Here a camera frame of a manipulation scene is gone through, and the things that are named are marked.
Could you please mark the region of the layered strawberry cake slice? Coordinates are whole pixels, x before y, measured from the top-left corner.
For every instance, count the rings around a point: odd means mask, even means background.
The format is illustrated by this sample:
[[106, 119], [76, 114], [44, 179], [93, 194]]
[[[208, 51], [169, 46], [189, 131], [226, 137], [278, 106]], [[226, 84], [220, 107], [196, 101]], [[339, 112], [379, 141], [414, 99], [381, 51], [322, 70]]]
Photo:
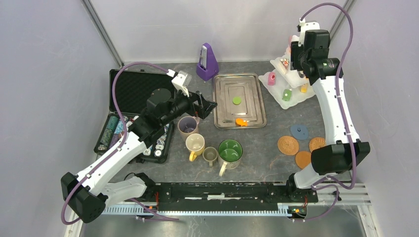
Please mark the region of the layered strawberry cake slice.
[[285, 71], [289, 69], [290, 61], [288, 58], [282, 58], [280, 59], [281, 64], [283, 65]]

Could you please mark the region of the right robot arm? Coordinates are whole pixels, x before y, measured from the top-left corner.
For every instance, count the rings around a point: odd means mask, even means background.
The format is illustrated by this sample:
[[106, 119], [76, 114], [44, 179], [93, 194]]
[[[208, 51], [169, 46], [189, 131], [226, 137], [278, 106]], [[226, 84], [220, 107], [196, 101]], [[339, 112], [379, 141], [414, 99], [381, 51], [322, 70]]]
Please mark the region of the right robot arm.
[[354, 188], [357, 166], [371, 151], [352, 123], [343, 88], [343, 60], [329, 57], [330, 42], [327, 30], [301, 31], [299, 40], [291, 42], [291, 69], [308, 78], [326, 132], [326, 145], [315, 149], [311, 163], [287, 180], [285, 194], [291, 201], [299, 201], [306, 189], [316, 190], [326, 180], [347, 190]]

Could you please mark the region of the orange fish cake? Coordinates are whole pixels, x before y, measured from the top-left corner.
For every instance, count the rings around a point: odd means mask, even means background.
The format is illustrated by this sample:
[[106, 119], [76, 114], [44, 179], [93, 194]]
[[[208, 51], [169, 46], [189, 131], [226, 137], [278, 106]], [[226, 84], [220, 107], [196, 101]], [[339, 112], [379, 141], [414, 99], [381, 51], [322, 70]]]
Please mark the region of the orange fish cake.
[[248, 121], [246, 121], [242, 118], [237, 118], [237, 119], [235, 119], [235, 125], [240, 126], [240, 127], [247, 127], [248, 126]]

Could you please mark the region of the pink cake piece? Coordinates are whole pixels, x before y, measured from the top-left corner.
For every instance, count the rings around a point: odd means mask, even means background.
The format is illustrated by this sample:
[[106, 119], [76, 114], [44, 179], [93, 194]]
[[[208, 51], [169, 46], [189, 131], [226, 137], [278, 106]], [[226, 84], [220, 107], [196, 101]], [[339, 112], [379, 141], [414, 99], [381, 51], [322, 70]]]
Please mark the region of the pink cake piece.
[[270, 72], [268, 74], [268, 81], [269, 86], [274, 86], [276, 84], [276, 74], [274, 72]]

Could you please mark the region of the yellow rectangular cake bar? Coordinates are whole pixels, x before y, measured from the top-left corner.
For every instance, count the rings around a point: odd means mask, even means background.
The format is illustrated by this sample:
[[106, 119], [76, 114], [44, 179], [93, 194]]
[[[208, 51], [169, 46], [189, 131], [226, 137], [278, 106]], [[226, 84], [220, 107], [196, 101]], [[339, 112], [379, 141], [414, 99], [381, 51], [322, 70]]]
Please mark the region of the yellow rectangular cake bar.
[[307, 88], [308, 88], [308, 85], [307, 84], [301, 85], [300, 86], [300, 92], [301, 93], [306, 93], [307, 92]]

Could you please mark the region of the green macaron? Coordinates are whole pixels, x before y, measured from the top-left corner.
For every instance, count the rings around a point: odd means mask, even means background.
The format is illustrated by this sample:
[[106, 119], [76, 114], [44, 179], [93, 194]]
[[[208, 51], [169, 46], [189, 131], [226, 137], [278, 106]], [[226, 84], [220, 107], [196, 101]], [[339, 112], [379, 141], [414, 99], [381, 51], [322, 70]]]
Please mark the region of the green macaron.
[[233, 97], [232, 102], [233, 102], [233, 104], [234, 104], [234, 105], [239, 105], [239, 104], [241, 104], [241, 102], [242, 102], [241, 97], [239, 97], [239, 96], [235, 96], [235, 97]]

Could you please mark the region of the green swirl roll cake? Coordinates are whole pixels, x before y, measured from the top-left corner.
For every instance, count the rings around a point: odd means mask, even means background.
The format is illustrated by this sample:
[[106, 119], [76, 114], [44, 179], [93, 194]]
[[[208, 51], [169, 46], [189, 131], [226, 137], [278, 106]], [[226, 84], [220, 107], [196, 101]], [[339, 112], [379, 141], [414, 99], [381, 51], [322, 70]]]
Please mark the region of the green swirl roll cake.
[[292, 97], [292, 90], [291, 89], [285, 89], [283, 91], [282, 100], [283, 101], [290, 101]]

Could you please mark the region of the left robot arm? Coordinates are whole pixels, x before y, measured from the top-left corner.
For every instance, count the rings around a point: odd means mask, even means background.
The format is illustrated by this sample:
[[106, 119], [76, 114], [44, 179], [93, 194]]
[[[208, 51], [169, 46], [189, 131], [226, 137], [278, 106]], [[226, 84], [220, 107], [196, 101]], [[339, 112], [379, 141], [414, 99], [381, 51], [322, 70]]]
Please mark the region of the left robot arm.
[[127, 199], [150, 201], [155, 196], [155, 187], [140, 177], [118, 183], [110, 183], [110, 180], [153, 145], [164, 134], [168, 123], [184, 113], [205, 119], [216, 106], [216, 102], [207, 101], [199, 91], [179, 91], [172, 97], [167, 89], [154, 90], [139, 117], [124, 128], [122, 139], [76, 175], [68, 172], [62, 176], [62, 223], [71, 225], [79, 220], [90, 223], [106, 207]]

